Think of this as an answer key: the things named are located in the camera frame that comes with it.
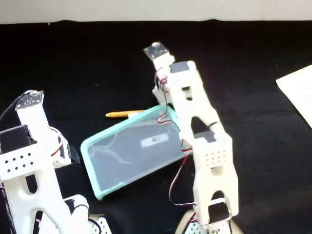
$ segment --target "pencil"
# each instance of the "pencil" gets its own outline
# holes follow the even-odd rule
[[[145,110],[110,112],[106,114],[106,117],[108,118],[128,117],[129,114],[143,112],[143,111]]]

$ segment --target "black table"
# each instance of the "black table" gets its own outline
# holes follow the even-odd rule
[[[45,91],[51,126],[79,150],[121,119],[105,113],[157,104],[154,68],[142,49],[161,41],[177,61],[194,60],[233,138],[245,233],[312,231],[310,127],[275,80],[312,62],[312,22],[57,22],[1,25],[0,110],[27,89]],[[14,112],[1,129],[17,125]],[[57,171],[64,197],[84,195],[114,234],[174,233],[186,208],[168,201],[180,161],[97,201],[82,163]],[[192,201],[189,160],[174,191]]]

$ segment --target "white wall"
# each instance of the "white wall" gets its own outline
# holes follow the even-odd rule
[[[312,20],[312,0],[0,0],[0,23]]]

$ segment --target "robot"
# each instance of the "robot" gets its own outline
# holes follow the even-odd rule
[[[182,145],[189,146],[186,151],[192,152],[195,162],[194,202],[188,204],[193,209],[185,214],[175,233],[242,233],[231,225],[232,217],[238,214],[232,139],[207,98],[195,63],[175,62],[160,42],[144,52],[156,70],[153,94],[160,105],[173,105]],[[89,218],[89,205],[83,196],[62,199],[55,168],[69,165],[71,153],[61,132],[49,126],[43,97],[43,91],[34,90],[19,96],[11,106],[15,105],[21,125],[0,132],[0,181],[7,195],[13,232],[32,233],[36,212],[43,211],[40,234],[98,234],[104,229],[110,234],[105,217],[97,221]],[[192,131],[193,117],[207,126],[200,137]],[[36,179],[34,193],[27,186],[29,176]]]
[[[35,90],[19,96],[11,106],[16,105],[21,125],[0,132],[0,181],[12,217],[11,232],[33,233],[36,213],[42,211],[40,234],[98,234],[104,229],[109,234],[105,217],[97,221],[88,217],[89,205],[83,196],[65,200],[61,196],[55,168],[71,164],[71,152],[61,132],[49,126],[43,98],[43,91]],[[36,191],[28,188],[31,176]]]
[[[153,62],[155,87],[153,94],[160,105],[171,103],[178,119],[179,137],[191,146],[195,163],[193,214],[185,233],[231,234],[229,220],[238,214],[238,181],[233,165],[232,139],[224,131],[217,112],[211,106],[202,79],[193,61],[175,62],[167,48],[155,42],[144,49]],[[192,118],[207,126],[206,135],[195,137]],[[235,233],[240,233],[235,226]]]

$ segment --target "sticker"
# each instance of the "sticker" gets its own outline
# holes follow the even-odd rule
[[[167,133],[163,133],[157,136],[152,136],[150,138],[146,138],[144,140],[141,141],[141,146],[142,148],[151,146],[151,145],[155,145],[164,141],[169,140],[168,134]]]

